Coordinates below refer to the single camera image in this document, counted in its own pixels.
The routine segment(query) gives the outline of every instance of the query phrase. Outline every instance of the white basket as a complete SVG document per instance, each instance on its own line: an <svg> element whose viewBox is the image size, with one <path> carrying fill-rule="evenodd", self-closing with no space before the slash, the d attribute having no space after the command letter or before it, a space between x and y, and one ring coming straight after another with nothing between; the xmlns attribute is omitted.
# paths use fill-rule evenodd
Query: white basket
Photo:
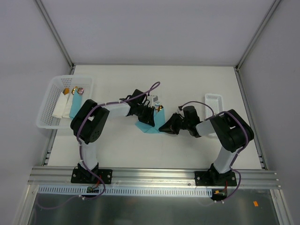
<svg viewBox="0 0 300 225"><path fill-rule="evenodd" d="M215 115L224 110L223 98L221 95L217 94L205 94L205 103L209 105L214 111ZM212 116L212 112L208 107L205 107L205 116L209 118ZM210 137L217 137L216 133L208 135Z"/></svg>
<svg viewBox="0 0 300 225"><path fill-rule="evenodd" d="M54 77L48 85L41 107L38 111L36 125L39 128L46 129L70 129L71 119L57 119L52 116L56 102L60 93L65 89L71 90L77 86L84 88L82 102L91 98L94 81L92 77L84 75L62 75Z"/></svg>

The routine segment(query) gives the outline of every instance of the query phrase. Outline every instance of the blue cloth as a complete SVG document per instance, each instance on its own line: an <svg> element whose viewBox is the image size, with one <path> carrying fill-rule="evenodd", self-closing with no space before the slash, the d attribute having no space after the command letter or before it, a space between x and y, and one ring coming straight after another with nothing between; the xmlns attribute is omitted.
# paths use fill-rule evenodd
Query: blue cloth
<svg viewBox="0 0 300 225"><path fill-rule="evenodd" d="M73 119L78 111L81 108L81 100L82 100L82 95L79 95L77 91L74 92L73 96L73 101L72 101L72 106L70 110L70 118Z"/></svg>
<svg viewBox="0 0 300 225"><path fill-rule="evenodd" d="M144 133L147 134L158 134L160 131L158 130L162 125L165 124L165 109L163 108L159 112L154 111L154 124L155 126L152 127L148 124L141 123L137 121L135 125Z"/></svg>

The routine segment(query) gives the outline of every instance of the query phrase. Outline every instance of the white tabletop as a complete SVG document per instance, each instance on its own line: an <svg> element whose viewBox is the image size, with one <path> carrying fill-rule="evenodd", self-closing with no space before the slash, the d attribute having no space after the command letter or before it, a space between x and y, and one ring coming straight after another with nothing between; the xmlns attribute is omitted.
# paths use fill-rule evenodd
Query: white tabletop
<svg viewBox="0 0 300 225"><path fill-rule="evenodd" d="M233 67L181 66L76 66L74 75L94 78L92 99L118 101L135 89L146 91L160 81L152 92L165 108L166 120L187 101L204 102L206 93L223 96L225 110L234 109L246 122L246 110ZM201 120L202 105L194 105ZM188 131L179 135L145 134L135 126L136 116L108 120L97 140L100 167L193 168L206 169L221 148L217 138L194 138ZM76 166L79 148L71 129L58 130L48 165ZM236 169L261 169L254 141L240 154Z"/></svg>

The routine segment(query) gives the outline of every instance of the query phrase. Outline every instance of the metal frame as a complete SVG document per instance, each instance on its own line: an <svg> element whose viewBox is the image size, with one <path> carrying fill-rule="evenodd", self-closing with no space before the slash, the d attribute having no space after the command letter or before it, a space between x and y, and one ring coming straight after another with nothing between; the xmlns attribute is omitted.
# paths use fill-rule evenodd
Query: metal frame
<svg viewBox="0 0 300 225"><path fill-rule="evenodd" d="M293 225L294 222L286 205L282 190L270 190L270 192L280 225Z"/></svg>
<svg viewBox="0 0 300 225"><path fill-rule="evenodd" d="M109 168L113 170L111 186L196 188L195 171L199 169L138 169ZM73 167L35 166L28 184L78 185L70 182ZM277 173L266 170L240 170L241 189L281 189Z"/></svg>
<svg viewBox="0 0 300 225"><path fill-rule="evenodd" d="M258 38L260 37L260 35L264 31L264 29L266 28L266 25L270 21L271 17L274 15L274 13L275 13L276 9L278 8L279 4L281 3L281 1L282 0L274 0L273 1L272 5L270 6L270 8L267 11L266 15L264 16L261 23L259 24L255 34L251 38L250 43L248 44L246 50L244 51L238 65L237 65L236 68L237 68L238 71L240 70L240 68L243 65L243 63L245 62L247 56L249 55L249 53L253 49L253 47L254 47L255 43L257 42Z"/></svg>
<svg viewBox="0 0 300 225"><path fill-rule="evenodd" d="M255 142L255 145L256 145L257 152L258 152L258 156L262 159L261 160L262 164L263 164L262 168L268 169L268 162L264 157L264 151L263 151L263 149L261 148L261 145L260 145L260 140L259 140L259 137L257 135L257 130L256 130L255 123L254 123L254 120L253 120L253 117L252 117L252 113L251 113L248 98L247 98L247 95L246 95L246 92L245 92L245 89L244 89L244 86L243 86L243 82L242 82L241 77L240 77L240 73L238 72L237 69L234 69L234 71L235 71L236 79L238 81L238 85L239 85L239 88L240 88L240 93L242 95L242 99L243 99L243 103L244 103L244 106L245 106L245 109L246 109L246 113L247 113L247 116L248 116L250 127L253 129L253 132L254 132L254 142Z"/></svg>
<svg viewBox="0 0 300 225"><path fill-rule="evenodd" d="M34 2L36 3L37 8L39 9L41 15L43 16L46 24L48 25L48 28L50 29L50 32L52 33L54 40L56 41L58 47L60 48L61 53L63 54L65 60L67 61L67 63L69 64L70 67L73 67L74 63L71 60L71 57L69 55L69 53L67 52L45 6L42 3L42 0L34 0Z"/></svg>

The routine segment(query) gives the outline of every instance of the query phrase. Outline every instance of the wire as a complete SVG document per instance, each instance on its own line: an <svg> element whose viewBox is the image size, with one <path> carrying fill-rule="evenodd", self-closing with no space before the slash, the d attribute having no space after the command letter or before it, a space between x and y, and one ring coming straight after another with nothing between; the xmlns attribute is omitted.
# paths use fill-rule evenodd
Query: wire
<svg viewBox="0 0 300 225"><path fill-rule="evenodd" d="M62 206L64 206L65 204L67 204L69 201L71 201L73 198L76 198L76 197L80 197L79 195L74 195L72 197L70 197L69 199L67 199L64 203L58 205L58 206L54 206L54 207L44 207L44 206L41 206L39 203L38 203L38 197L39 197L39 194L37 195L37 198L36 198L36 205L38 207L40 207L41 209L43 210L55 210L55 209L58 209Z"/></svg>
<svg viewBox="0 0 300 225"><path fill-rule="evenodd" d="M198 102L198 101L189 101L189 102L187 102L187 103L185 103L185 104L183 104L183 105L181 105L181 106L178 106L180 109L182 108L182 107L184 107L185 105L187 105L187 104L190 104L190 103L199 103L199 104L202 104L202 105L204 105L204 106L206 106L206 107L208 107L210 110L211 110L211 112L212 112L212 116L214 116L215 115L215 112L213 111L213 109L209 106L209 105L207 105L207 104L205 104L205 103L203 103L203 102Z"/></svg>
<svg viewBox="0 0 300 225"><path fill-rule="evenodd" d="M150 87L150 90L149 90L149 92L148 92L148 96L150 96L150 91L153 91L155 88L157 88L157 87L155 87L155 85L157 84L157 83L159 83L160 84L160 82L158 81L158 82L155 82L151 87Z"/></svg>
<svg viewBox="0 0 300 225"><path fill-rule="evenodd" d="M233 194L239 189L240 182L242 180L242 176L241 176L241 174L240 174L240 172L238 170L232 169L232 171L236 172L239 175L239 182L238 182L238 185L236 186L235 190L232 191L232 193L230 195L228 195L224 200L227 200L228 198L230 198L231 196L233 196Z"/></svg>

